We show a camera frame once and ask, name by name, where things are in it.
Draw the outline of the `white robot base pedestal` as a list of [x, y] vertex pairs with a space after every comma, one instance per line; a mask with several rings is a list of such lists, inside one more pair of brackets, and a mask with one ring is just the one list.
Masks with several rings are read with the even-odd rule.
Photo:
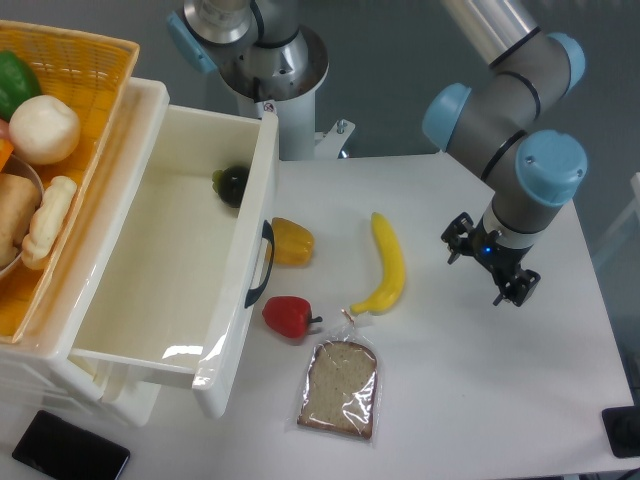
[[222, 67], [220, 75], [236, 96], [240, 115], [278, 116], [282, 160], [344, 159], [355, 124], [339, 119], [326, 132], [316, 129], [316, 93], [328, 71], [324, 42], [302, 25], [285, 45], [249, 47]]

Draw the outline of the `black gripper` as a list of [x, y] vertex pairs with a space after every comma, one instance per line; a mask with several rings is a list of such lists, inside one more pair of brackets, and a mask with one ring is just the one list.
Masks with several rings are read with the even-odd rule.
[[522, 306], [531, 296], [541, 276], [521, 267], [522, 259], [531, 247], [511, 248], [498, 243], [497, 230], [487, 232], [483, 224], [474, 225], [467, 212], [462, 212], [447, 226], [441, 240], [447, 245], [448, 264], [461, 256], [473, 257], [492, 276], [499, 294], [493, 305], [505, 301]]

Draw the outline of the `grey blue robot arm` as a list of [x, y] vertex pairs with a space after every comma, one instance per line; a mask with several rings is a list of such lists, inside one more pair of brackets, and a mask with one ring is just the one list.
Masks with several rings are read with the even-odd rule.
[[[442, 240], [452, 258], [475, 259], [492, 276], [498, 300], [523, 304], [539, 282], [523, 257], [575, 195], [587, 156], [571, 136], [527, 127], [565, 97], [585, 70], [571, 37], [545, 34], [518, 1], [449, 1], [446, 10], [492, 71], [481, 90], [456, 83], [428, 106], [422, 129], [493, 190], [482, 218], [456, 217]], [[250, 118], [275, 114], [284, 160], [336, 155], [346, 137], [320, 133], [315, 94], [328, 72], [320, 37], [294, 1], [186, 1], [167, 19], [192, 67], [217, 72]]]

